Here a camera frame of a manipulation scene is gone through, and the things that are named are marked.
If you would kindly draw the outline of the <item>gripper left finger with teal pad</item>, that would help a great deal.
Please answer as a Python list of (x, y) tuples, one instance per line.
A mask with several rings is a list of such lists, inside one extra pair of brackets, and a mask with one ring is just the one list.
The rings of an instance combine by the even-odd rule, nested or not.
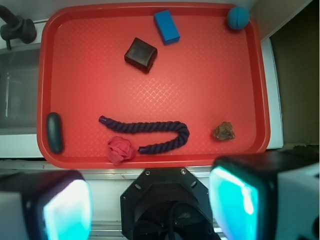
[(86, 240), (92, 219), (91, 188), (79, 171), (0, 175), (2, 240)]

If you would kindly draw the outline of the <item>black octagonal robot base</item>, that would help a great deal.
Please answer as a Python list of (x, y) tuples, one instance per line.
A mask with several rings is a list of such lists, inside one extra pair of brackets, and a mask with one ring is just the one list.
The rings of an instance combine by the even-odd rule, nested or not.
[(186, 168), (145, 169), (120, 196), (128, 240), (219, 240), (209, 190)]

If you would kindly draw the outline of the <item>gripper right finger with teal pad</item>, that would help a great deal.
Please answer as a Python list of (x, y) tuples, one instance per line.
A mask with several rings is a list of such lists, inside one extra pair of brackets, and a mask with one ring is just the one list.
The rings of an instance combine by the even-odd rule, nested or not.
[(229, 240), (317, 240), (319, 176), (317, 152), (221, 156), (209, 175), (213, 216)]

